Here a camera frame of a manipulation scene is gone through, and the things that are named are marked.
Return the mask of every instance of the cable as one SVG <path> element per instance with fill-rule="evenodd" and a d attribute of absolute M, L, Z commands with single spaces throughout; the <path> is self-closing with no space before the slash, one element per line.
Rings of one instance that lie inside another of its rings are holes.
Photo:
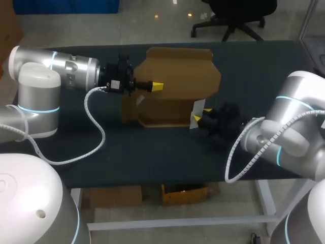
<path fill-rule="evenodd" d="M 229 169 L 230 164 L 233 158 L 233 154 L 235 152 L 236 147 L 238 146 L 240 140 L 244 137 L 244 135 L 247 133 L 250 128 L 252 128 L 254 125 L 256 125 L 258 122 L 264 120 L 265 117 L 260 117 L 256 120 L 254 120 L 252 123 L 250 123 L 243 131 L 240 133 L 239 137 L 235 141 L 232 149 L 230 150 L 227 164 L 225 167 L 225 173 L 224 173 L 224 179 L 227 183 L 234 183 L 237 180 L 239 180 L 253 165 L 254 163 L 260 158 L 260 156 L 274 143 L 278 137 L 285 132 L 294 122 L 300 120 L 301 118 L 308 116 L 308 115 L 325 115 L 325 110 L 313 110 L 313 111 L 307 111 L 302 114 L 297 115 L 296 117 L 292 118 L 288 123 L 286 123 L 257 153 L 256 155 L 249 161 L 249 163 L 246 165 L 246 167 L 237 174 L 234 178 L 229 179 Z"/>
<path fill-rule="evenodd" d="M 22 139 L 19 139 L 19 140 L 16 140 L 17 142 L 21 142 L 21 141 L 24 141 L 27 139 L 27 135 L 28 135 L 28 121 L 27 121 L 27 118 L 26 118 L 26 114 L 20 109 L 18 108 L 16 105 L 12 105 L 12 104 L 8 104 L 6 105 L 6 107 L 12 107 L 14 109 L 16 109 L 19 114 L 21 115 L 22 119 L 24 120 L 24 123 L 25 123 L 25 135 Z"/>
<path fill-rule="evenodd" d="M 27 139 L 32 143 L 33 147 L 34 147 L 34 150 L 36 152 L 36 154 L 41 158 L 43 159 L 45 162 L 49 163 L 49 164 L 52 164 L 52 165 L 62 165 L 62 164 L 68 164 L 68 163 L 72 163 L 72 162 L 75 162 L 77 160 L 80 160 L 80 159 L 83 159 L 93 153 L 95 153 L 96 151 L 98 151 L 103 145 L 104 145 L 104 142 L 105 142 L 105 139 L 106 139 L 106 135 L 105 135 L 105 131 L 103 130 L 103 128 L 97 123 L 97 121 L 92 117 L 92 115 L 90 114 L 89 112 L 89 109 L 88 109 L 88 99 L 90 97 L 90 95 L 94 92 L 104 92 L 102 89 L 105 89 L 106 87 L 96 87 L 96 88 L 93 88 L 91 89 L 87 94 L 86 94 L 86 97 L 85 97 L 85 100 L 84 100 L 84 107 L 85 107 L 85 111 L 86 111 L 86 114 L 88 115 L 89 119 L 91 120 L 91 122 L 93 122 L 93 124 L 100 130 L 101 134 L 102 134 L 102 141 L 100 142 L 100 144 L 95 148 L 93 149 L 92 151 L 88 152 L 87 154 L 84 154 L 82 156 L 79 156 L 77 158 L 74 158 L 74 159 L 70 159 L 70 160 L 65 160 L 65 161 L 61 161 L 61 162 L 54 162 L 54 161 L 51 161 L 51 160 L 48 160 L 43 154 L 42 152 L 40 151 L 39 147 L 37 146 L 35 140 L 30 136 L 30 135 L 26 135 L 25 132 L 15 128 L 15 127 L 12 127 L 12 126 L 7 126 L 7 125 L 4 125 L 4 124 L 0 124 L 0 128 L 1 129 L 5 129 L 5 130 L 8 130 L 8 131 L 11 131 L 11 132 L 14 132 L 14 133 L 17 133 L 19 135 L 22 135 L 22 136 L 27 136 Z"/>

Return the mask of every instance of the black cloth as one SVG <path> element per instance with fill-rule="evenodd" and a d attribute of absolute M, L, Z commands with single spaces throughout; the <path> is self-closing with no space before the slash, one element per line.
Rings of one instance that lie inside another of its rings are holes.
<path fill-rule="evenodd" d="M 129 54 L 136 67 L 152 46 L 210 49 L 213 63 L 222 77 L 219 92 L 206 100 L 206 107 L 219 108 L 225 101 L 237 102 L 247 116 L 265 116 L 291 72 L 312 70 L 298 43 L 291 41 L 88 46 L 53 50 L 95 57 L 101 64 L 116 62 L 119 53 Z M 37 140 L 48 159 L 71 159 L 99 144 L 101 134 L 85 114 L 84 96 L 84 91 L 61 89 L 58 131 L 52 137 Z M 54 166 L 68 188 L 224 180 L 231 145 L 218 137 L 207 138 L 206 132 L 199 129 L 142 128 L 137 123 L 122 124 L 119 105 L 117 94 L 97 93 L 90 97 L 90 112 L 105 129 L 107 141 L 100 151 L 88 158 Z M 0 153 L 35 155 L 28 141 L 2 144 Z M 241 148 L 237 149 L 231 176 L 240 172 L 252 157 Z M 242 179 L 295 177 L 298 176 L 259 159 Z"/>

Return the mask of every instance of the brown cardboard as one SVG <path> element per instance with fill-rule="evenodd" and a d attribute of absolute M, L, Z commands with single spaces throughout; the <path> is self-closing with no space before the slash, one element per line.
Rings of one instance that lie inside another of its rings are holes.
<path fill-rule="evenodd" d="M 90 208 L 132 206 L 142 203 L 141 186 L 90 189 Z"/>
<path fill-rule="evenodd" d="M 161 186 L 161 197 L 164 205 L 183 205 L 204 202 L 207 199 L 208 188 L 202 187 L 199 189 L 171 192 L 165 191 L 165 186 Z"/>
<path fill-rule="evenodd" d="M 162 91 L 135 91 L 121 99 L 122 121 L 138 119 L 145 127 L 189 126 L 195 101 L 218 91 L 221 74 L 209 49 L 152 47 L 134 70 L 137 81 L 164 84 Z M 144 100 L 137 106 L 139 96 Z"/>
<path fill-rule="evenodd" d="M 14 12 L 12 0 L 0 1 L 0 63 L 22 39 L 22 30 Z"/>

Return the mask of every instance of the gray floor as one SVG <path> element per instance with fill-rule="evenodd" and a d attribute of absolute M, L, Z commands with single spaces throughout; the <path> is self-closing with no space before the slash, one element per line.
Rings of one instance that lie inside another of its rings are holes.
<path fill-rule="evenodd" d="M 294 180 L 270 180 L 276 207 L 289 191 Z M 93 214 L 82 209 L 88 222 L 115 222 L 133 220 L 239 217 L 262 214 L 253 182 L 240 181 L 233 185 L 220 183 L 220 192 L 211 190 L 208 200 L 201 204 L 162 206 L 159 187 L 144 186 L 145 196 L 140 206 L 98 208 Z M 221 243 L 249 244 L 251 233 L 262 236 L 269 243 L 264 224 L 170 227 L 155 229 L 97 231 L 91 233 L 92 244 L 104 243 Z"/>
<path fill-rule="evenodd" d="M 118 14 L 104 15 L 25 15 L 20 16 L 30 47 L 116 45 L 138 43 L 214 42 L 220 41 L 226 27 L 198 30 L 190 37 L 193 24 L 210 19 L 209 6 L 200 0 L 121 0 Z M 250 23 L 265 40 L 289 40 L 298 36 L 308 0 L 292 0 L 299 8 L 288 9 L 282 0 L 275 13 L 266 17 L 266 27 Z M 230 41 L 252 40 L 240 30 Z"/>
<path fill-rule="evenodd" d="M 250 23 L 265 40 L 296 40 L 309 0 L 279 0 L 277 11 L 266 17 L 266 27 Z M 225 27 L 198 30 L 198 37 L 190 38 L 191 26 L 211 16 L 207 4 L 199 0 L 121 0 L 118 14 L 110 15 L 25 15 L 20 16 L 24 31 L 21 45 L 29 47 L 57 47 L 82 45 L 118 45 L 141 43 L 214 42 L 220 41 Z M 316 20 L 323 19 L 320 13 Z M 318 33 L 322 25 L 312 29 Z M 230 41 L 252 40 L 237 30 Z M 12 101 L 17 85 L 7 78 L 0 80 L 0 104 Z M 270 187 L 276 205 L 287 194 L 292 180 L 272 180 Z M 135 207 L 97 209 L 94 216 L 84 209 L 86 219 L 95 222 L 150 220 L 167 218 L 225 217 L 258 215 L 252 182 L 241 181 L 233 185 L 220 183 L 220 193 L 211 193 L 202 204 L 163 207 L 155 187 L 144 187 L 147 198 Z M 262 235 L 268 243 L 263 224 L 177 227 L 142 230 L 98 231 L 92 233 L 93 244 L 127 243 L 220 243 L 248 244 L 251 232 Z"/>

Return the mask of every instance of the office chair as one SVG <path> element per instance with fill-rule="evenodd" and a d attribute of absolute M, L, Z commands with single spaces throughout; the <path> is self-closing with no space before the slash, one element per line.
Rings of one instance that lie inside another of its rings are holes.
<path fill-rule="evenodd" d="M 197 28 L 208 26 L 228 26 L 222 41 L 228 40 L 235 29 L 240 29 L 257 41 L 263 41 L 255 31 L 245 23 L 259 21 L 264 28 L 264 16 L 272 14 L 277 8 L 277 0 L 202 0 L 210 5 L 214 12 L 210 21 L 193 25 L 191 37 L 197 37 Z"/>

